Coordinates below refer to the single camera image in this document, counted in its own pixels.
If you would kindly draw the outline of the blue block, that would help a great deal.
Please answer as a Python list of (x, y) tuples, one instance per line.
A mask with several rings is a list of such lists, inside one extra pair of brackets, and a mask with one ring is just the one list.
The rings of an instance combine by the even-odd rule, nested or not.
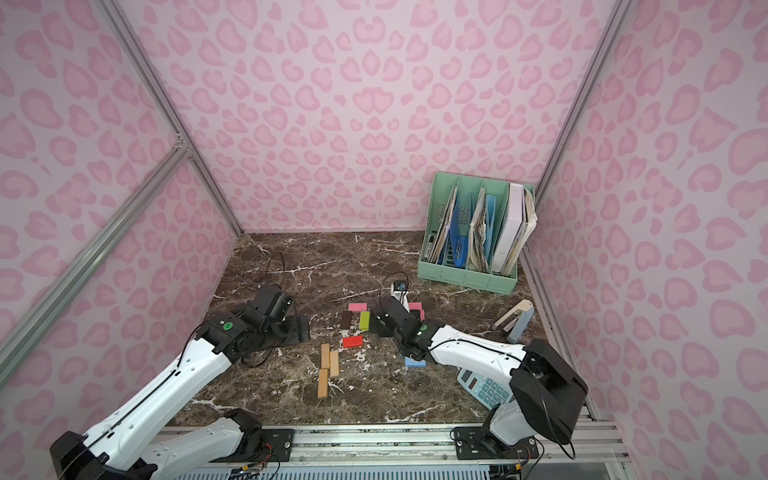
[(426, 366), (427, 362), (425, 360), (413, 360), (409, 357), (405, 358), (406, 368), (425, 368)]

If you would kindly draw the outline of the wooden block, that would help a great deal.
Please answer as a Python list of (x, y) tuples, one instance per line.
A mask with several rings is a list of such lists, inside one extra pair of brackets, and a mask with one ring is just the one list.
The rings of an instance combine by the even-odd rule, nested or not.
[(338, 351), (331, 351), (329, 354), (329, 372), (331, 378), (340, 375), (340, 358)]
[(328, 397), (329, 377), (330, 377), (330, 371), (327, 368), (323, 368), (319, 371), (318, 383), (317, 383), (317, 397), (319, 399)]
[(328, 343), (321, 345), (321, 368), (330, 368), (330, 345)]

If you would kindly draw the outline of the dark brown block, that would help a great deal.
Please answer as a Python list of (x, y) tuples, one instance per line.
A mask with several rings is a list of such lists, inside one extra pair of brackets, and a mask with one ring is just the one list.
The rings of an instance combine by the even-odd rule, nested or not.
[(351, 311), (345, 311), (341, 315), (340, 329), (343, 331), (349, 330), (352, 324), (353, 313)]

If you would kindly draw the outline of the wooden block bottom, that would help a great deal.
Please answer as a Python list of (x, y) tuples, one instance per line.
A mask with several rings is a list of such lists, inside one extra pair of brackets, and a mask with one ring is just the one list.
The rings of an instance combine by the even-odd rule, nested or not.
[(330, 371), (327, 368), (323, 368), (319, 371), (318, 383), (317, 383), (317, 397), (319, 399), (328, 397), (329, 377), (330, 377)]

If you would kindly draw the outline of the green block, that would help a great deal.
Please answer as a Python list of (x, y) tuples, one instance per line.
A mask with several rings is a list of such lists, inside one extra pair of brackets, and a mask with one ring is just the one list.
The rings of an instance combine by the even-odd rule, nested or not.
[(371, 313), (369, 311), (362, 311), (359, 317), (359, 330), (368, 331), (370, 329)]

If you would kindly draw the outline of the red block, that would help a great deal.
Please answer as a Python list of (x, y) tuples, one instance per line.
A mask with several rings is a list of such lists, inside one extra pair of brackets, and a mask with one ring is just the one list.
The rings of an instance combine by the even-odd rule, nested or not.
[(360, 348), (364, 345), (364, 338), (362, 335), (348, 336), (342, 339), (342, 347), (344, 349)]

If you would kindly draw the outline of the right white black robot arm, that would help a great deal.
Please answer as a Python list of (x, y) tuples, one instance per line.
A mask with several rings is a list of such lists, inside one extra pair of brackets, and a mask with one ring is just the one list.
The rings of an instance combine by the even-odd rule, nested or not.
[(373, 308), (370, 331), (392, 338), (405, 357), (468, 370), (506, 385), (511, 399), (491, 410), (484, 423), (486, 439), (504, 447), (535, 435), (562, 446), (572, 442), (588, 386), (548, 342), (509, 344), (469, 335), (421, 319), (393, 296)]

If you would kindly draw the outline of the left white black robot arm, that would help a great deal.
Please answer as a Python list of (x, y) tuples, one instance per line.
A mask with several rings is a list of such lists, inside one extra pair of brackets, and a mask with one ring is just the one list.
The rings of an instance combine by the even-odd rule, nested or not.
[(85, 433), (67, 431), (50, 447), (60, 479), (175, 479), (211, 461), (248, 468), (278, 458), (278, 443), (241, 408), (172, 441), (157, 434), (205, 386), (245, 358), (309, 341), (309, 319), (277, 285), (262, 287), (233, 312), (198, 325), (170, 364)]

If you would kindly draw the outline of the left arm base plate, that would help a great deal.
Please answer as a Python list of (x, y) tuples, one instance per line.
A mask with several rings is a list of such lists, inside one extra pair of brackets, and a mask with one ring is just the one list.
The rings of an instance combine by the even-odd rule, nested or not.
[(269, 459), (270, 462), (288, 462), (291, 458), (296, 431), (288, 428), (260, 428), (244, 435), (238, 447), (240, 461), (256, 464)]

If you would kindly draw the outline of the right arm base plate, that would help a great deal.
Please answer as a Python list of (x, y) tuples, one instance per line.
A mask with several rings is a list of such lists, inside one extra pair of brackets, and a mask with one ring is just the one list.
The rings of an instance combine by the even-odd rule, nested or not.
[(485, 427), (455, 427), (450, 432), (459, 460), (511, 460), (526, 463), (540, 457), (534, 437), (506, 445)]

